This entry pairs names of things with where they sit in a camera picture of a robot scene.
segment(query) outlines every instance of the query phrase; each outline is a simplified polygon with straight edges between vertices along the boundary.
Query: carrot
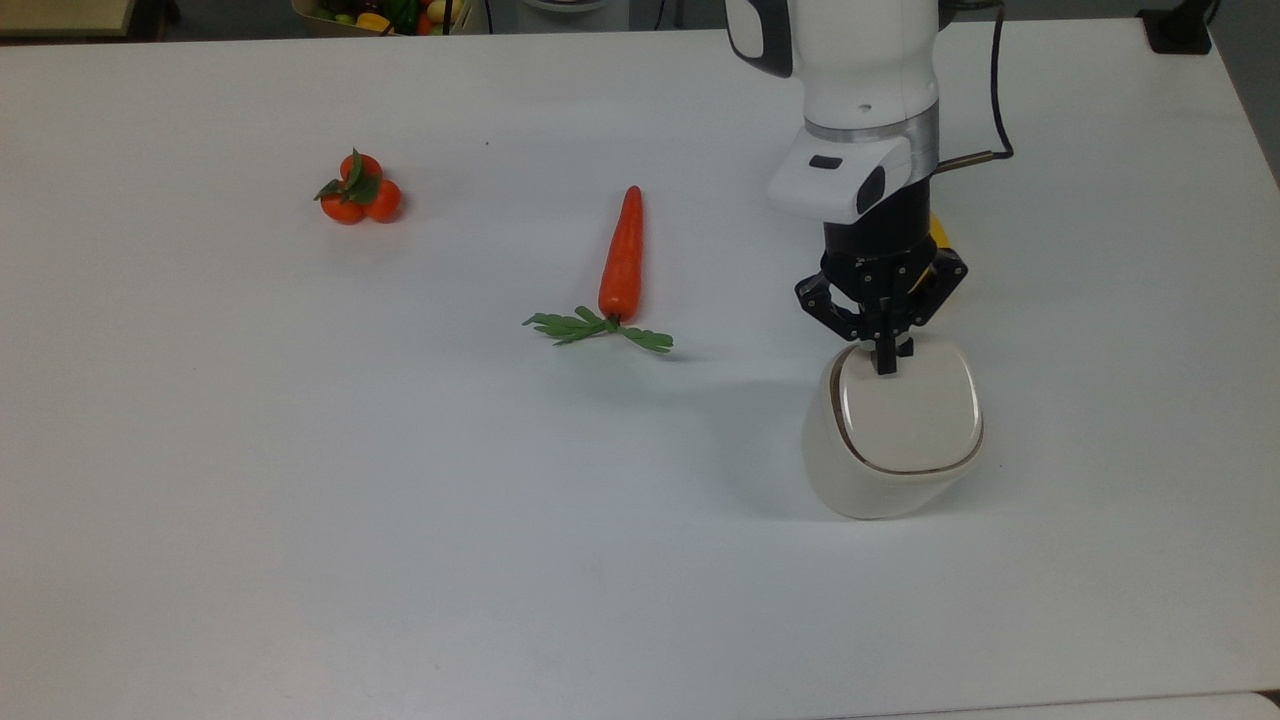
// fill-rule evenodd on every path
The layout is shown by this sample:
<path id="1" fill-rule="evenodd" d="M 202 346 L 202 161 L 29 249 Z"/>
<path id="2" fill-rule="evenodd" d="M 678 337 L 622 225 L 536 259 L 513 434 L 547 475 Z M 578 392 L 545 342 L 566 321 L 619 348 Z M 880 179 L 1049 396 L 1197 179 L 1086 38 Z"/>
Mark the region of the carrot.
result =
<path id="1" fill-rule="evenodd" d="M 640 309 L 640 266 L 644 260 L 644 199 L 631 186 L 622 199 L 618 225 L 613 229 L 609 258 L 600 277 L 598 305 L 605 318 L 626 323 Z"/>
<path id="2" fill-rule="evenodd" d="M 644 260 L 644 200 L 640 188 L 631 186 L 622 199 L 618 225 L 613 229 L 609 256 L 600 277 L 600 296 L 596 305 L 603 318 L 579 305 L 576 315 L 550 315 L 536 313 L 524 324 L 554 338 L 556 345 L 567 345 L 599 333 L 617 333 L 645 350 L 667 354 L 673 341 L 669 334 L 640 328 L 625 328 L 622 323 L 635 318 L 640 309 L 640 266 Z"/>

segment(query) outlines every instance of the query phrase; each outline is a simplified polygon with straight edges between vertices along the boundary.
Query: fruit leaf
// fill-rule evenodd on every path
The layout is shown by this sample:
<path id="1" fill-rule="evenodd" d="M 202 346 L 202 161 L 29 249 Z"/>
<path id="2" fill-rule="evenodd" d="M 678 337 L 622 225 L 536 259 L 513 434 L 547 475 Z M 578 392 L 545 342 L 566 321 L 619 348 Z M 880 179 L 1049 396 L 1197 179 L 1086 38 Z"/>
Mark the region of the fruit leaf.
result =
<path id="1" fill-rule="evenodd" d="M 360 156 L 360 152 L 355 147 L 351 149 L 351 173 L 347 176 L 347 184 L 342 186 L 343 190 L 351 192 L 351 188 L 356 186 L 357 182 L 365 174 L 365 159 Z"/>
<path id="2" fill-rule="evenodd" d="M 342 190 L 342 181 L 332 179 L 326 182 L 324 187 L 320 188 L 320 192 L 317 192 L 316 196 L 312 197 L 312 200 L 320 200 L 321 197 L 329 195 L 337 195 L 339 190 Z"/>
<path id="3" fill-rule="evenodd" d="M 378 188 L 383 184 L 383 176 L 362 176 L 356 182 L 351 182 L 353 177 L 356 177 L 355 165 L 352 165 L 351 177 L 347 178 L 347 184 L 351 186 L 346 191 L 347 201 L 356 205 L 369 205 L 378 197 Z"/>

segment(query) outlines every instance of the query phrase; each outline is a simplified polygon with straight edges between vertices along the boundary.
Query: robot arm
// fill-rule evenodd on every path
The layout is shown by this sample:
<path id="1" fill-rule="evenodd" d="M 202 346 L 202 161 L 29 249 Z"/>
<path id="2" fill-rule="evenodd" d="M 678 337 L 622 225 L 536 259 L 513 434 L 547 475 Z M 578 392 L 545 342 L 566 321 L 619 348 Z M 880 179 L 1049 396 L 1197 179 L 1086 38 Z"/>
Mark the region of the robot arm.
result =
<path id="1" fill-rule="evenodd" d="M 938 0 L 726 0 L 730 41 L 748 63 L 804 83 L 804 127 L 769 182 L 769 201 L 823 223 L 820 272 L 801 306 L 874 346 L 878 374 L 910 355 L 923 325 L 968 273 L 929 236 L 938 169 Z M 835 286 L 858 304 L 836 306 Z"/>

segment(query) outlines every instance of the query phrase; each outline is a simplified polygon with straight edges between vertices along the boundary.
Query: black cable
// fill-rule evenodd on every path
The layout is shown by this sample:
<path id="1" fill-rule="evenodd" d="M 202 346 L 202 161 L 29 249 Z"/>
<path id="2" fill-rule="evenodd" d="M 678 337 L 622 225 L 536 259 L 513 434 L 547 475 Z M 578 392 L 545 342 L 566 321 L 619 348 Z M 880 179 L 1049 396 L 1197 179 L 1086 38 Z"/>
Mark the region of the black cable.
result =
<path id="1" fill-rule="evenodd" d="M 1009 133 L 1005 131 L 1005 117 L 1000 113 L 1000 37 L 1005 29 L 1005 4 L 1000 4 L 996 12 L 996 32 L 991 38 L 991 117 L 996 119 L 996 133 L 1000 143 L 1005 146 L 1002 152 L 996 152 L 996 158 L 1007 160 L 1014 156 L 1014 143 L 1009 142 Z"/>
<path id="2" fill-rule="evenodd" d="M 975 6 L 979 5 L 979 3 L 947 1 L 945 4 L 948 8 L 956 6 L 973 10 L 998 8 L 998 10 L 996 10 L 996 31 L 991 37 L 991 117 L 996 122 L 996 135 L 1000 136 L 1000 143 L 1005 149 L 984 150 L 982 152 L 943 160 L 938 163 L 937 168 L 933 169 L 933 174 L 959 170 L 960 168 L 989 163 L 991 160 L 1007 160 L 1014 156 L 1014 145 L 1009 141 L 1009 132 L 1005 129 L 1005 115 L 1000 111 L 1000 38 L 1002 37 L 1005 28 L 1005 3 L 1004 0 L 988 0 L 980 3 L 983 8 Z"/>

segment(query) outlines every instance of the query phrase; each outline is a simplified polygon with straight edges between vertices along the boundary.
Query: carrot leaf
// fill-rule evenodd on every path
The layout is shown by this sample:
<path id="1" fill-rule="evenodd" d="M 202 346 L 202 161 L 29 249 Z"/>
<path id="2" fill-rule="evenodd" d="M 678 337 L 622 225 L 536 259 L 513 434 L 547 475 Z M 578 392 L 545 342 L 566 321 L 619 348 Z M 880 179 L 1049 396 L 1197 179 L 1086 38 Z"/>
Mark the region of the carrot leaf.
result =
<path id="1" fill-rule="evenodd" d="M 568 345 L 603 332 L 621 333 L 622 337 L 652 352 L 669 352 L 673 341 L 669 334 L 655 333 L 640 328 L 625 328 L 618 324 L 614 316 L 600 318 L 586 306 L 580 305 L 573 315 L 553 315 L 549 313 L 535 313 L 522 324 L 534 325 L 534 329 L 554 338 L 556 346 Z"/>

